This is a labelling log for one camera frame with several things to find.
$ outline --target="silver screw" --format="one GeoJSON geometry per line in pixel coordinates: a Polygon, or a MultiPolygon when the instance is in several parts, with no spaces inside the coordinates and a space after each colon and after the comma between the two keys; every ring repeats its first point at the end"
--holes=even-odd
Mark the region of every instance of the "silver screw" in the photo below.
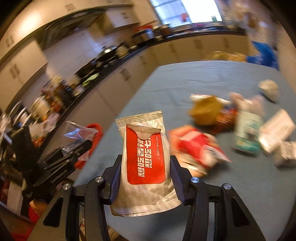
{"type": "Polygon", "coordinates": [[[200,180],[199,180],[198,177],[192,177],[192,178],[191,178],[191,181],[192,181],[193,183],[198,183],[200,180]]]}
{"type": "Polygon", "coordinates": [[[224,187],[226,190],[230,190],[230,189],[231,189],[231,185],[228,184],[228,183],[223,184],[223,187],[224,187]]]}
{"type": "Polygon", "coordinates": [[[97,183],[101,183],[102,181],[104,181],[104,178],[102,176],[98,176],[95,178],[97,183]]]}
{"type": "Polygon", "coordinates": [[[63,185],[63,188],[65,190],[68,190],[70,187],[71,187],[71,184],[70,183],[66,183],[66,184],[63,185]]]}

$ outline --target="black countertop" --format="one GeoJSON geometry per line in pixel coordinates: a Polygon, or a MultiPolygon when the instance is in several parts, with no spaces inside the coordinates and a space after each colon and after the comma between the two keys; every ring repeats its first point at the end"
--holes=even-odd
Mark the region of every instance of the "black countertop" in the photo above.
{"type": "Polygon", "coordinates": [[[109,67],[105,68],[103,71],[100,72],[100,75],[91,81],[84,89],[84,91],[76,97],[76,99],[67,107],[67,109],[61,114],[59,117],[59,120],[57,122],[56,128],[53,129],[45,138],[43,144],[38,150],[37,158],[39,159],[44,152],[46,146],[58,130],[58,128],[62,125],[62,123],[66,120],[67,116],[71,113],[71,111],[78,105],[78,103],[96,86],[98,85],[104,78],[106,78],[108,75],[110,75],[114,70],[116,70],[118,67],[120,67],[123,63],[137,55],[138,53],[142,52],[143,50],[149,48],[150,46],[157,45],[160,43],[176,40],[176,39],[182,39],[186,37],[194,37],[194,36],[200,36],[200,35],[209,35],[209,34],[232,34],[232,35],[246,35],[246,32],[243,28],[238,28],[237,30],[230,30],[230,29],[217,29],[217,30],[200,30],[200,31],[192,31],[192,32],[186,32],[182,34],[176,34],[170,37],[167,37],[162,40],[157,40],[153,43],[150,43],[149,45],[138,48],[133,52],[130,52],[126,56],[124,56],[121,59],[118,59],[116,62],[111,64],[109,67]]]}

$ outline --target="range hood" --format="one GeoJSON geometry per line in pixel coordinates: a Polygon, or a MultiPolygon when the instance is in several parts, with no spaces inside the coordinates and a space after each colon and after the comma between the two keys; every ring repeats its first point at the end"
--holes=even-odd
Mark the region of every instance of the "range hood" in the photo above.
{"type": "Polygon", "coordinates": [[[103,12],[102,9],[87,9],[68,14],[53,22],[43,33],[43,49],[47,49],[63,38],[86,29],[103,12]]]}

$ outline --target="blue plastic bag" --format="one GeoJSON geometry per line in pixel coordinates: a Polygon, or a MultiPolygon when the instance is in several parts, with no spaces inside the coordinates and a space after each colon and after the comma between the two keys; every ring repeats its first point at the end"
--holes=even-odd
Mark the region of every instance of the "blue plastic bag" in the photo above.
{"type": "Polygon", "coordinates": [[[247,56],[247,62],[252,64],[260,64],[279,70],[277,56],[273,52],[272,48],[265,43],[259,43],[252,41],[255,48],[260,52],[255,56],[247,56]]]}

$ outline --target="blue tablecloth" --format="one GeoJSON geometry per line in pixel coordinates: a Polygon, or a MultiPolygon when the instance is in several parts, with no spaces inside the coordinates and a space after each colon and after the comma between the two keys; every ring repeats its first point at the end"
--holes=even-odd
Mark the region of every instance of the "blue tablecloth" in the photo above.
{"type": "MultiPolygon", "coordinates": [[[[284,108],[295,122],[296,96],[280,72],[270,67],[231,61],[200,61],[159,67],[118,118],[162,110],[168,131],[192,122],[187,115],[192,105],[190,94],[229,99],[228,93],[233,91],[250,98],[259,93],[258,83],[265,79],[275,81],[280,92],[277,104],[265,100],[265,120],[284,108]]],[[[295,133],[290,139],[296,140],[295,133]]],[[[217,136],[218,144],[232,163],[215,167],[203,180],[214,185],[230,183],[251,211],[266,240],[277,240],[294,204],[296,169],[278,169],[273,165],[272,156],[264,153],[257,157],[236,153],[231,148],[233,140],[233,133],[217,136]]],[[[101,175],[105,168],[113,165],[117,155],[122,154],[122,148],[123,140],[113,123],[75,184],[85,184],[101,175]]],[[[189,207],[179,206],[167,212],[131,218],[112,216],[108,206],[105,206],[105,211],[107,223],[129,241],[180,241],[189,207]]],[[[211,237],[213,220],[210,212],[208,233],[211,237]]]]}

